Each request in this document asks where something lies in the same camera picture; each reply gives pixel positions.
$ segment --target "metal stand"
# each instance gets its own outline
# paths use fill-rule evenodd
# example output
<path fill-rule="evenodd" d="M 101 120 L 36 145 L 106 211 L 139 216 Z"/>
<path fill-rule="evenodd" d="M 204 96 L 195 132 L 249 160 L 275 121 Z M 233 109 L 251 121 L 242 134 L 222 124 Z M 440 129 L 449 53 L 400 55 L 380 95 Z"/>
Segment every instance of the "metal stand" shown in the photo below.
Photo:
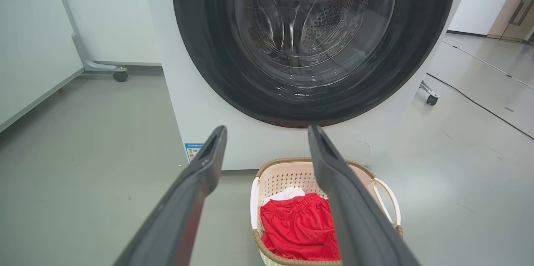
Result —
<path fill-rule="evenodd" d="M 421 84 L 419 85 L 421 89 L 423 89 L 426 93 L 429 93 L 429 97 L 427 99 L 427 104 L 429 105 L 435 105 L 437 103 L 437 99 L 441 97 L 440 95 L 437 95 L 432 89 L 425 83 L 425 80 L 421 81 Z"/>
<path fill-rule="evenodd" d="M 115 65 L 95 63 L 93 59 L 90 58 L 90 55 L 86 49 L 86 46 L 84 45 L 82 38 L 80 36 L 80 32 L 78 31 L 78 27 L 76 26 L 76 23 L 74 21 L 74 17 L 72 16 L 71 8 L 69 7 L 67 0 L 61 0 L 61 2 L 63 2 L 63 7 L 65 8 L 65 12 L 67 13 L 67 17 L 74 31 L 72 33 L 72 41 L 74 42 L 76 51 L 78 51 L 78 55 L 80 57 L 80 60 L 82 61 L 84 70 L 85 71 L 115 72 L 113 74 L 113 78 L 115 80 L 117 80 L 118 82 L 126 81 L 126 79 L 128 78 L 128 74 L 126 73 L 127 68 L 117 67 Z"/>

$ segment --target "black cable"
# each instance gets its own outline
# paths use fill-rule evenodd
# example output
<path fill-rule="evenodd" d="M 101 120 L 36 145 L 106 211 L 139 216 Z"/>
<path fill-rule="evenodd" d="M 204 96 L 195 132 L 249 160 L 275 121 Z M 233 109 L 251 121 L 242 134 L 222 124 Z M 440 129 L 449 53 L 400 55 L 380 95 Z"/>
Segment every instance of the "black cable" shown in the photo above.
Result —
<path fill-rule="evenodd" d="M 497 114 L 495 114 L 494 112 L 488 110 L 487 108 L 484 108 L 483 106 L 479 105 L 477 102 L 475 102 L 473 99 L 469 98 L 467 95 L 465 95 L 464 93 L 462 93 L 460 90 L 456 89 L 455 87 L 452 87 L 450 84 L 444 82 L 443 80 L 440 80 L 439 78 L 437 78 L 436 76 L 433 76 L 432 74 L 429 74 L 427 72 L 427 75 L 430 76 L 431 78 L 435 78 L 436 80 L 438 80 L 439 82 L 442 82 L 443 84 L 446 84 L 448 85 L 449 87 L 451 87 L 452 89 L 454 89 L 456 92 L 462 94 L 465 98 L 469 99 L 472 103 L 476 104 L 477 106 L 483 108 L 484 110 L 490 112 L 491 114 L 493 114 L 493 116 L 499 118 L 500 120 L 506 122 L 508 125 L 510 125 L 511 127 L 517 129 L 518 131 L 520 131 L 521 133 L 523 133 L 525 136 L 531 138 L 533 141 L 534 141 L 534 138 L 532 138 L 528 133 L 525 133 L 524 131 L 520 130 L 519 128 L 515 127 L 513 124 L 511 124 L 510 122 L 504 120 L 503 118 L 499 117 Z"/>

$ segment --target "basket handle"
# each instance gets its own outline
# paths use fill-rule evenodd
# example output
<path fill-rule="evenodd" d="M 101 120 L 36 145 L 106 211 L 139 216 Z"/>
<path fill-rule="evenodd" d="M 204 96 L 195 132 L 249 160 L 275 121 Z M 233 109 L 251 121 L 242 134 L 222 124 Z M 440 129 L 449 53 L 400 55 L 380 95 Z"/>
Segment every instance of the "basket handle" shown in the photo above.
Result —
<path fill-rule="evenodd" d="M 382 182 L 380 179 L 375 177 L 372 182 L 374 183 L 374 186 L 373 186 L 374 192 L 376 193 L 376 196 L 378 197 L 378 201 L 380 202 L 380 205 L 382 206 L 382 209 L 385 212 L 385 216 L 387 216 L 389 222 L 391 222 L 394 227 L 400 226 L 401 225 L 401 209 L 399 208 L 399 203 L 397 201 L 397 198 L 395 197 L 395 194 L 393 194 L 393 191 L 389 188 L 389 186 L 386 183 Z M 395 221 L 391 219 L 391 216 L 389 215 L 388 210 L 385 208 L 384 202 L 382 201 L 382 197 L 380 196 L 378 189 L 376 188 L 377 185 L 382 186 L 382 188 L 384 188 L 387 194 L 389 195 L 389 199 L 393 203 L 393 211 L 395 212 Z"/>
<path fill-rule="evenodd" d="M 252 230 L 258 229 L 258 190 L 259 177 L 256 177 L 250 190 L 250 224 L 252 224 Z"/>

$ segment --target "wicker rim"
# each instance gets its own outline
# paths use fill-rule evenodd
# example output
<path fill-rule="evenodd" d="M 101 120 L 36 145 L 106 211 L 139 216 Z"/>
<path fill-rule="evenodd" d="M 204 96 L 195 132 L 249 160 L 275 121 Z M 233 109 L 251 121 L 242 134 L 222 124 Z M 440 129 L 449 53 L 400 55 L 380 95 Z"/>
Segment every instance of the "wicker rim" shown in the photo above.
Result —
<path fill-rule="evenodd" d="M 369 169 L 367 169 L 362 164 L 355 162 L 355 161 L 351 161 L 351 160 L 346 160 L 346 161 L 347 161 L 347 164 L 361 169 L 366 174 L 368 174 L 371 178 L 376 178 L 376 175 L 374 175 L 374 173 L 372 173 Z M 311 162 L 311 158 L 277 158 L 276 160 L 272 160 L 272 161 L 265 163 L 265 165 L 263 165 L 258 170 L 256 177 L 261 177 L 262 173 L 265 170 L 267 170 L 267 168 L 273 165 L 281 164 L 281 163 L 291 163 L 291 162 Z M 397 231 L 399 236 L 402 238 L 403 237 L 402 226 L 396 226 L 395 230 Z M 256 242 L 256 246 L 259 248 L 259 251 L 261 251 L 261 253 L 263 253 L 269 260 L 275 263 L 286 265 L 286 266 L 342 266 L 341 261 L 306 261 L 306 260 L 293 260 L 292 258 L 283 258 L 283 257 L 277 256 L 275 253 L 267 249 L 265 244 L 263 244 L 262 238 L 259 235 L 259 231 L 257 229 L 252 230 L 252 236 L 254 237 L 254 241 Z"/>
<path fill-rule="evenodd" d="M 351 161 L 351 160 L 345 160 L 347 164 L 357 167 L 367 173 L 367 175 L 370 176 L 370 178 L 376 178 L 376 175 L 372 173 L 369 169 L 366 168 L 366 166 L 363 166 L 362 164 Z M 276 164 L 282 164 L 282 163 L 292 163 L 292 162 L 311 162 L 311 158 L 277 158 L 276 160 L 269 161 L 265 163 L 259 170 L 258 173 L 256 173 L 256 177 L 260 177 L 262 173 L 267 170 L 267 168 L 276 165 Z"/>

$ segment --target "white clothing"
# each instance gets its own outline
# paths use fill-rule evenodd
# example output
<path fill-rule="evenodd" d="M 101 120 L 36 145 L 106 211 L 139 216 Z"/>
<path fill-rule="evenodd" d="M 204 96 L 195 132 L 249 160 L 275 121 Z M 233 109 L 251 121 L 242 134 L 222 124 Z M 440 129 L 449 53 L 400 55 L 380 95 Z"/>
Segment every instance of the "white clothing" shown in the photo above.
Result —
<path fill-rule="evenodd" d="M 287 200 L 297 196 L 305 196 L 305 192 L 299 187 L 288 187 L 280 193 L 273 196 L 269 196 L 263 200 L 263 205 L 269 202 L 269 200 Z"/>

